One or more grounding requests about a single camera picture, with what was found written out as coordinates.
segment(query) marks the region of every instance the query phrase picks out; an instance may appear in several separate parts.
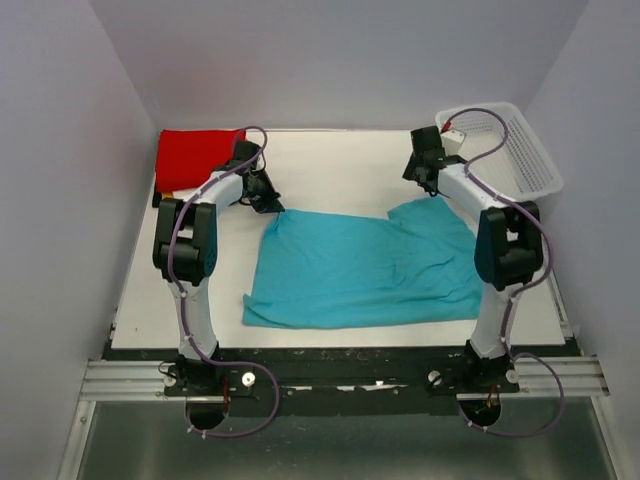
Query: white basket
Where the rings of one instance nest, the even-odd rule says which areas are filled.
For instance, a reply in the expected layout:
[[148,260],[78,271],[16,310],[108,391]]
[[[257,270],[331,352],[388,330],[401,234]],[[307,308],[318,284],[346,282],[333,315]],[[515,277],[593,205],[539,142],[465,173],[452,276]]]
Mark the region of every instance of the white basket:
[[[534,200],[562,189],[564,182],[558,169],[518,107],[506,102],[473,106],[497,113],[509,129],[505,146],[474,163],[471,166],[474,174],[493,189],[520,202]],[[442,127],[451,115],[463,108],[468,107],[438,112],[438,127]],[[453,120],[452,128],[467,134],[458,152],[466,160],[490,150],[502,140],[502,125],[486,113],[464,113]]]

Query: cable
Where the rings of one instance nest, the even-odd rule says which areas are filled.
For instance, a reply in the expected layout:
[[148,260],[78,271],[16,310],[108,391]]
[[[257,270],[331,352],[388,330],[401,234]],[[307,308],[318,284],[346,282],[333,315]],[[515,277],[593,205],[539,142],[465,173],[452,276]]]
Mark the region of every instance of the cable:
[[178,377],[176,376],[176,374],[175,373],[171,373],[171,371],[168,368],[166,370],[162,370],[162,366],[163,365],[169,365],[169,362],[161,362],[161,363],[159,363],[158,364],[158,372],[161,375],[164,375],[166,377],[173,378],[174,380],[177,380]]
[[[258,152],[256,152],[256,154],[253,157],[251,157],[249,160],[247,160],[246,162],[243,162],[243,163],[235,166],[234,168],[231,168],[230,170],[227,170],[226,172],[224,172],[219,177],[212,178],[212,179],[208,180],[207,182],[205,182],[184,203],[184,206],[182,207],[182,209],[180,210],[180,213],[178,214],[178,219],[176,220],[175,227],[173,228],[173,234],[171,235],[171,243],[169,244],[169,257],[168,257],[168,261],[167,261],[167,267],[168,267],[167,270],[169,272],[169,277],[171,278],[171,281],[176,284],[176,286],[178,287],[178,290],[180,291],[181,294],[182,293],[186,293],[186,289],[184,288],[184,286],[182,285],[180,280],[178,280],[178,278],[175,276],[175,272],[173,270],[173,256],[174,256],[174,253],[175,253],[175,247],[176,247],[176,242],[177,242],[177,239],[178,239],[178,233],[180,232],[180,225],[182,225],[182,222],[184,220],[185,215],[187,214],[187,210],[189,209],[189,207],[191,205],[193,205],[193,203],[197,199],[199,199],[213,185],[218,183],[220,180],[222,180],[222,179],[224,179],[224,178],[226,178],[226,177],[228,177],[230,175],[233,175],[238,170],[242,170],[242,169],[248,167],[253,162],[258,160],[258,158],[260,157],[260,155],[262,154],[262,152],[266,148],[267,141],[268,141],[267,132],[261,127],[249,126],[249,127],[245,127],[245,128],[242,128],[242,129],[238,130],[236,135],[233,137],[232,150],[233,150],[233,147],[235,147],[235,144],[236,144],[236,142],[238,140],[238,135],[240,133],[246,133],[247,130],[257,130],[260,133],[262,133],[262,135],[264,137],[264,142],[263,142],[262,146],[260,147],[260,149],[258,150]],[[278,386],[278,380],[276,379],[275,375],[273,373],[271,373],[271,371],[267,367],[265,367],[264,365],[260,365],[259,363],[254,363],[254,362],[225,362],[225,361],[212,360],[211,358],[207,357],[204,354],[204,352],[202,350],[200,350],[200,348],[196,344],[195,340],[193,339],[193,335],[191,334],[191,329],[189,328],[189,322],[187,321],[187,315],[186,315],[186,299],[183,296],[181,296],[181,298],[180,298],[180,322],[182,323],[182,328],[184,330],[185,337],[189,341],[189,345],[191,345],[191,348],[193,349],[193,351],[196,352],[196,354],[200,357],[200,359],[203,362],[208,363],[208,364],[213,365],[213,366],[216,366],[216,367],[249,367],[249,368],[256,368],[256,369],[261,370],[262,372],[264,372],[267,375],[267,377],[269,377],[269,379],[271,380],[271,383],[273,383],[273,388],[275,390],[275,401],[274,401],[273,409],[271,410],[271,413],[269,414],[269,416],[261,424],[257,425],[254,428],[251,428],[249,430],[245,430],[243,432],[234,432],[234,433],[219,433],[219,432],[212,432],[212,431],[209,431],[209,430],[200,430],[197,427],[195,427],[193,425],[193,423],[191,422],[191,420],[189,418],[189,411],[187,410],[185,412],[185,416],[186,416],[186,419],[187,419],[187,423],[189,424],[188,431],[189,432],[195,431],[195,432],[201,434],[202,438],[206,438],[206,437],[240,438],[240,437],[246,437],[246,436],[252,435],[252,434],[262,430],[267,425],[269,425],[273,421],[273,419],[275,418],[276,414],[278,413],[278,408],[280,407],[280,387]]]
[[507,127],[507,123],[504,121],[504,119],[500,115],[498,115],[496,112],[494,112],[492,110],[489,110],[487,108],[480,108],[480,107],[465,108],[465,109],[460,110],[459,112],[454,113],[453,115],[451,115],[447,119],[447,121],[444,123],[444,125],[443,125],[443,127],[441,129],[441,133],[444,133],[447,130],[449,130],[449,128],[451,128],[451,122],[453,121],[453,119],[455,119],[456,117],[459,117],[460,115],[463,115],[465,113],[469,113],[469,112],[480,112],[480,113],[486,113],[487,115],[491,115],[492,117],[497,119],[500,122],[500,124],[502,125],[502,129],[504,131],[504,135],[503,135],[502,140],[500,141],[500,143],[498,143],[498,145],[496,145],[495,147],[493,147],[490,150],[487,150],[484,153],[476,155],[471,160],[469,160],[463,167],[465,174],[467,175],[467,177],[469,177],[469,179],[474,184],[476,184],[486,194],[488,194],[491,197],[495,198],[499,202],[502,202],[502,203],[504,203],[504,204],[506,204],[506,205],[508,205],[508,206],[510,206],[512,208],[515,208],[518,212],[520,212],[527,220],[529,220],[540,231],[540,235],[542,236],[542,238],[544,239],[544,241],[545,241],[545,243],[547,245],[547,256],[548,256],[547,266],[546,266],[544,272],[542,273],[542,275],[540,276],[540,278],[538,278],[537,280],[534,280],[533,282],[528,283],[526,285],[523,285],[522,287],[516,289],[509,296],[509,302],[507,303],[507,307],[505,308],[504,316],[502,317],[502,323],[500,325],[500,341],[504,345],[504,348],[505,348],[505,350],[507,352],[507,355],[509,355],[509,357],[511,358],[511,360],[514,363],[516,362],[516,360],[518,360],[520,358],[533,358],[535,361],[537,361],[538,363],[543,365],[547,370],[549,370],[549,372],[553,376],[554,380],[558,384],[558,391],[560,392],[560,406],[558,408],[558,411],[557,411],[555,417],[546,426],[544,426],[544,427],[542,427],[542,428],[540,428],[540,429],[538,429],[538,430],[536,430],[534,432],[522,433],[522,434],[521,433],[504,432],[504,431],[501,431],[501,430],[494,430],[494,429],[489,429],[487,427],[481,427],[480,425],[476,425],[471,420],[469,420],[469,418],[467,418],[467,416],[462,411],[462,408],[460,408],[459,410],[460,410],[460,414],[462,415],[462,417],[467,422],[467,425],[469,427],[471,427],[471,428],[476,429],[476,430],[479,430],[479,431],[482,431],[482,432],[486,432],[486,433],[490,433],[492,435],[498,435],[498,436],[501,436],[501,437],[509,437],[509,438],[536,437],[538,435],[542,435],[544,433],[547,433],[549,430],[553,429],[560,422],[560,419],[562,418],[562,415],[564,414],[564,410],[566,408],[566,398],[565,398],[565,395],[564,395],[564,388],[562,387],[562,382],[560,381],[560,377],[558,376],[558,374],[553,370],[553,368],[548,363],[546,363],[540,357],[538,357],[538,356],[536,356],[536,355],[534,355],[532,353],[527,353],[527,352],[523,352],[523,353],[520,353],[518,355],[513,356],[512,352],[511,352],[511,346],[509,345],[509,338],[508,338],[508,335],[507,335],[507,331],[509,329],[509,317],[511,316],[511,311],[513,310],[513,306],[514,306],[514,304],[515,304],[515,302],[517,300],[517,297],[522,292],[524,292],[526,290],[529,290],[529,289],[531,289],[531,288],[533,288],[533,287],[535,287],[537,285],[540,285],[551,274],[551,270],[553,268],[553,262],[555,260],[555,255],[554,255],[554,251],[553,251],[553,245],[551,244],[551,240],[550,240],[549,234],[547,233],[547,231],[542,226],[542,224],[538,221],[537,218],[535,218],[531,213],[529,213],[526,209],[524,209],[518,203],[514,202],[510,198],[507,198],[507,197],[505,197],[503,195],[500,195],[498,192],[494,191],[491,187],[489,187],[488,185],[485,185],[485,183],[482,180],[480,180],[478,177],[476,177],[475,174],[473,172],[471,172],[471,170],[470,170],[471,165],[473,165],[475,162],[477,162],[481,158],[488,157],[489,155],[497,152],[498,150],[500,150],[507,143],[507,139],[509,138],[509,128]]
[[496,396],[496,404],[500,405],[500,389],[498,388],[498,385],[496,383],[491,385],[491,388],[489,389],[489,395],[487,396],[487,400],[485,402],[488,408],[493,407],[493,402],[491,401],[491,399],[494,395]]

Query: black joint housing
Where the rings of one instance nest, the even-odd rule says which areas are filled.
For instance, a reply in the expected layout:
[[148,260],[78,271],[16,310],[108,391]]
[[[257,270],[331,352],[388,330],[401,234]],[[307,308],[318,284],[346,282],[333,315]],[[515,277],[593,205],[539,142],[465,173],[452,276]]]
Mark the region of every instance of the black joint housing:
[[496,358],[480,358],[469,340],[464,346],[462,358],[463,381],[477,391],[486,391],[492,384],[504,383],[505,374],[513,368],[513,362],[506,353]]
[[[520,203],[536,220],[540,211],[534,202]],[[508,233],[517,237],[509,240]],[[475,265],[480,278],[496,290],[528,283],[542,267],[542,235],[533,223],[513,207],[491,207],[480,214]]]
[[[153,241],[153,265],[169,277],[169,246],[180,211],[182,200],[165,198],[158,205],[158,221]],[[191,227],[191,238],[178,236],[173,253],[173,272],[178,280],[200,285],[205,277],[213,273],[218,257],[216,206],[198,203],[189,206],[180,225],[180,230]]]

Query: white wall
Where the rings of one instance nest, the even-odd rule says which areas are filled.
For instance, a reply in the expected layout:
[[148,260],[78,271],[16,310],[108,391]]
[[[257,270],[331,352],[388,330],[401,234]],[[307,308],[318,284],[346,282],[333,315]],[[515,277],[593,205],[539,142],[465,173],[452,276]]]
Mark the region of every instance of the white wall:
[[600,357],[640,472],[640,2],[591,0],[527,119],[565,180],[547,205],[556,273]]
[[0,15],[0,477],[55,478],[104,341],[155,129],[85,0]]
[[90,0],[163,128],[403,128],[524,108],[586,0]]

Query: teal cloth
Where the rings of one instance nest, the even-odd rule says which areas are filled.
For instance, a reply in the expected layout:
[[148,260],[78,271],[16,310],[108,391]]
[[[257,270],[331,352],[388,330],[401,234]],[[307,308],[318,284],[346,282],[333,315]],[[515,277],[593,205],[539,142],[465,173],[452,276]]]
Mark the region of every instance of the teal cloth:
[[246,325],[348,328],[476,318],[475,237],[440,198],[388,220],[287,210],[267,227]]

